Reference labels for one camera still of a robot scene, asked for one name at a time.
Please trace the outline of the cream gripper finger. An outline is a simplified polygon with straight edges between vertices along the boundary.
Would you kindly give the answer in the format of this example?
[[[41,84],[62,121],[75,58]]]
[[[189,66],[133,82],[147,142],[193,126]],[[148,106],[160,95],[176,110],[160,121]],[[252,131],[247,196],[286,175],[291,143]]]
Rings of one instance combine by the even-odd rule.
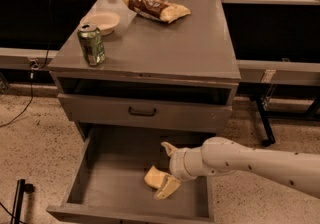
[[[174,145],[166,141],[162,142],[161,146],[165,149],[168,157],[172,157],[173,154],[177,151],[177,148]]]
[[[175,193],[180,187],[181,182],[172,175],[164,175],[156,182],[155,200],[164,200]]]

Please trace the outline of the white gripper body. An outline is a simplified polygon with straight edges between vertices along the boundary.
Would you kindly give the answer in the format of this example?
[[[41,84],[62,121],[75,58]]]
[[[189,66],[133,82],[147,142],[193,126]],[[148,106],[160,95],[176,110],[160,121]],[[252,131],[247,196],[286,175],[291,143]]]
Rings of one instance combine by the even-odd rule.
[[[169,162],[171,174],[185,182],[196,179],[202,174],[200,148],[180,148],[173,152]]]

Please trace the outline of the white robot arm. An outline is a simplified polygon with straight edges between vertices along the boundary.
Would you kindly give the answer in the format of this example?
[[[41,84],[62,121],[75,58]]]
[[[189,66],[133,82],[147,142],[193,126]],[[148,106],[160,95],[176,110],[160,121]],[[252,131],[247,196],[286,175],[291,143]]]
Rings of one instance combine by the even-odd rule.
[[[245,147],[223,137],[213,137],[196,148],[177,148],[164,142],[170,157],[169,170],[151,167],[145,182],[156,189],[154,198],[165,199],[180,184],[198,177],[247,171],[288,186],[305,194],[320,197],[320,156]]]

